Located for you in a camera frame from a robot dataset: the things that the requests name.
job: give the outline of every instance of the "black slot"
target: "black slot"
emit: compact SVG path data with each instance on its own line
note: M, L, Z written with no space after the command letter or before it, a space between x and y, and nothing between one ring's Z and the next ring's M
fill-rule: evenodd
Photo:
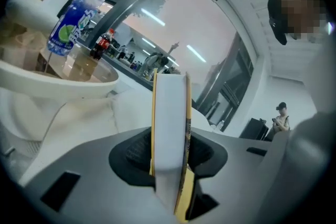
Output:
M260 156L265 156L267 153L266 150L262 150L261 148L256 147L249 147L246 151Z
M41 197L41 201L58 212L79 178L80 175L64 172L47 190L47 192L44 193Z
M191 132L188 164L196 179L215 176L227 162L227 156L221 145ZM109 163L129 185L155 188L155 178L149 174L151 128L116 145L110 152Z
M202 192L202 188L197 179L194 180L193 194L189 208L185 214L186 220L197 218L218 206L219 203L210 195Z

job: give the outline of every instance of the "fluorescent light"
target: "fluorescent light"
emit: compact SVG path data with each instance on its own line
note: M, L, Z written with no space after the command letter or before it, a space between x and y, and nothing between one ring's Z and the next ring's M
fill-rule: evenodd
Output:
M151 44L147 39L142 38L142 40L145 41L147 44L151 45L153 48L155 48L155 46Z
M167 58L168 58L169 61L173 62L174 64L176 64L179 67L179 65L172 58L170 58L170 57L167 57Z
M190 45L187 45L187 48L189 50L191 50L197 57L199 57L199 59L202 61L202 62L206 62L206 60L204 60L204 58Z
M145 9L142 8L141 11L143 13L145 13L147 16L151 17L154 21L158 22L160 25L162 25L162 26L166 25L163 21L161 21L159 18L155 17L153 14L151 14L147 10L145 10Z
M143 50L145 54L151 55L148 51Z

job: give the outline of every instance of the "curved window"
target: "curved window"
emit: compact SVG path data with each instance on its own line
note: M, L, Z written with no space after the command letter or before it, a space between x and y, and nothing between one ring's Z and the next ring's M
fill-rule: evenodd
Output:
M154 68L188 72L193 107L210 124L224 120L225 129L244 97L253 66L235 27L215 2L106 0L100 12L97 29L83 37L88 38L83 42L88 48L113 28L112 46L104 59L148 89Z

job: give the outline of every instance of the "black cap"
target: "black cap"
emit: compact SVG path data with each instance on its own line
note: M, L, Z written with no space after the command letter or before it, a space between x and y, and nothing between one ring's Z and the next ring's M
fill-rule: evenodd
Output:
M285 33L288 32L287 20L281 13L281 0L268 0L267 3L269 24L273 30L275 38L282 44L286 45L287 38Z
M281 102L278 106L277 106L277 110L281 110L283 108L287 108L287 105L285 102Z

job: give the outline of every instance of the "pole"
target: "pole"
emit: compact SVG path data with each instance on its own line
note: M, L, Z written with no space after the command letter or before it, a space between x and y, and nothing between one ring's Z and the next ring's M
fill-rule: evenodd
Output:
M52 52L50 52L50 54L49 54L49 57L48 57L48 60L47 60L47 64L46 64L46 68L44 70L44 73L47 73L47 68L48 68L48 65L49 65L49 62L50 62L50 59L51 59L51 54L52 54Z

